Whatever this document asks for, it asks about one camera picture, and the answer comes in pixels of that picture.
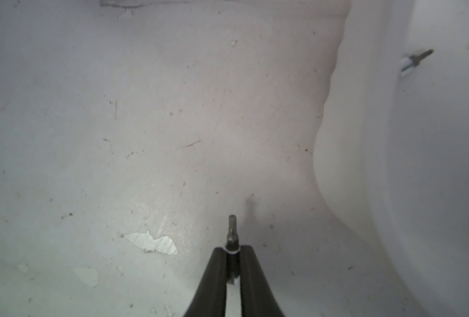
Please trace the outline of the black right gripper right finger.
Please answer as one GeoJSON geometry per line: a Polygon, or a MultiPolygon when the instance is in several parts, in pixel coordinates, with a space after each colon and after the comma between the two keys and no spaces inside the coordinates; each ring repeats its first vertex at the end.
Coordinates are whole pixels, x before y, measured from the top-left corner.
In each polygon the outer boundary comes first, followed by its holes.
{"type": "Polygon", "coordinates": [[[243,317],[284,317],[257,259],[254,248],[241,246],[240,286],[243,317]]]}

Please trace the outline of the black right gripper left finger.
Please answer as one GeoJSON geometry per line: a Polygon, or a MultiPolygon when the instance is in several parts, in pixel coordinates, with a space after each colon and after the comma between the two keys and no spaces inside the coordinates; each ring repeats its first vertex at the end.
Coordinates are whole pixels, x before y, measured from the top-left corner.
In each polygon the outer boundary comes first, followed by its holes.
{"type": "Polygon", "coordinates": [[[225,316],[227,268],[227,253],[220,247],[214,248],[184,317],[225,316]]]}

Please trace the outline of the white plastic storage box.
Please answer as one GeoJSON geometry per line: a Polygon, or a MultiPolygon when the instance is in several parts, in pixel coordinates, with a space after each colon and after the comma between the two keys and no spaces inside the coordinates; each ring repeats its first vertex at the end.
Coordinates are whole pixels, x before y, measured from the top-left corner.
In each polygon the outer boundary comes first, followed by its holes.
{"type": "Polygon", "coordinates": [[[469,316],[469,1],[351,3],[313,166],[332,213],[428,315],[469,316]]]}

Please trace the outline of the silver hex bit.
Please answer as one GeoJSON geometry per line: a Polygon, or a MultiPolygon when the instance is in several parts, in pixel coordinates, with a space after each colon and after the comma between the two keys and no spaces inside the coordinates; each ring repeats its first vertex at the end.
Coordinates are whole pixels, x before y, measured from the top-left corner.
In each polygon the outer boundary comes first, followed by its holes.
{"type": "Polygon", "coordinates": [[[400,61],[400,77],[405,77],[411,73],[421,62],[434,53],[434,49],[429,49],[409,56],[404,56],[400,61]]]}

